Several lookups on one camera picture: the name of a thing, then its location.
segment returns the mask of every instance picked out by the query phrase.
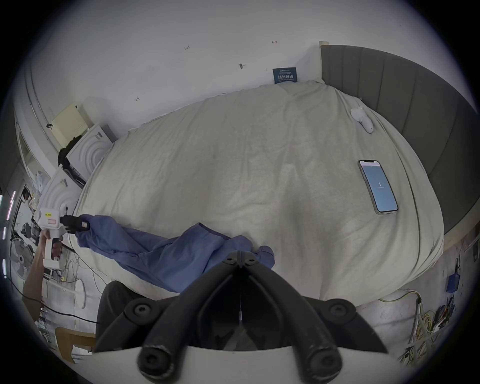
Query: white handheld device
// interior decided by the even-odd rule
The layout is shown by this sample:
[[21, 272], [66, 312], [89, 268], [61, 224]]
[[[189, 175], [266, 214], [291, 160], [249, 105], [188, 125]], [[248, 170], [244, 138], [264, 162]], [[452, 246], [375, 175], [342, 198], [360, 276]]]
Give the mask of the white handheld device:
[[64, 260], [60, 256], [58, 260], [52, 260], [52, 245], [54, 241], [59, 241], [60, 237], [67, 232], [65, 227], [60, 224], [60, 217], [66, 214], [66, 205], [62, 204], [60, 210], [50, 208], [40, 208], [40, 218], [38, 226], [42, 229], [48, 229], [50, 232], [50, 239], [45, 243], [45, 259], [43, 259], [43, 266], [50, 269], [62, 269]]

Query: gray headboard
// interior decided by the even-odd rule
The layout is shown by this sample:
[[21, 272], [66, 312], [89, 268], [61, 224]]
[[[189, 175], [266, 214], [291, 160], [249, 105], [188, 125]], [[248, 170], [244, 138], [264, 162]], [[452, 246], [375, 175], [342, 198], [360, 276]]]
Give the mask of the gray headboard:
[[361, 97], [417, 153], [448, 232], [480, 197], [480, 120], [475, 110], [445, 80], [402, 57], [342, 45], [324, 45], [321, 51], [325, 83]]

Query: white panel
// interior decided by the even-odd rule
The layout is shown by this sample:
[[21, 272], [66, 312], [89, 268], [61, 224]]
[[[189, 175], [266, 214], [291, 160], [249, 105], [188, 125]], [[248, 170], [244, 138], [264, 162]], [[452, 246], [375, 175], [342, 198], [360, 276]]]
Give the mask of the white panel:
[[70, 165], [87, 181], [112, 142], [100, 125], [94, 125], [68, 153]]
[[63, 148], [76, 136], [86, 131], [87, 124], [78, 113], [75, 105], [70, 104], [52, 120], [52, 132]]
[[82, 189], [59, 166], [40, 197], [35, 212], [35, 221], [38, 222], [37, 215], [40, 208], [59, 210], [63, 203], [67, 205], [67, 214], [73, 215], [81, 192]]

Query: blue garment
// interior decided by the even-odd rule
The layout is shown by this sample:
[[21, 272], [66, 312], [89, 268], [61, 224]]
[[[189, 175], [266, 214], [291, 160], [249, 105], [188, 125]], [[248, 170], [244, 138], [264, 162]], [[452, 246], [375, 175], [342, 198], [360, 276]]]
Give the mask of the blue garment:
[[[78, 245], [115, 260], [140, 279], [171, 292], [182, 292], [202, 273], [222, 262], [232, 251], [252, 251], [244, 236], [230, 238], [198, 223], [179, 237], [166, 239], [120, 226], [110, 216], [81, 215], [90, 223], [77, 232]], [[273, 251], [262, 246], [255, 252], [268, 268], [275, 264]]]

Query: blue device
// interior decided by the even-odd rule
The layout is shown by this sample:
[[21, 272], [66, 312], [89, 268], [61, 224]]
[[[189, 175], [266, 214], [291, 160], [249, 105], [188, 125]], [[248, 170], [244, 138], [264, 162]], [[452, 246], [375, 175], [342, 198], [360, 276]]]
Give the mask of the blue device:
[[359, 166], [376, 213], [385, 214], [397, 211], [395, 196], [380, 163], [375, 160], [360, 160]]

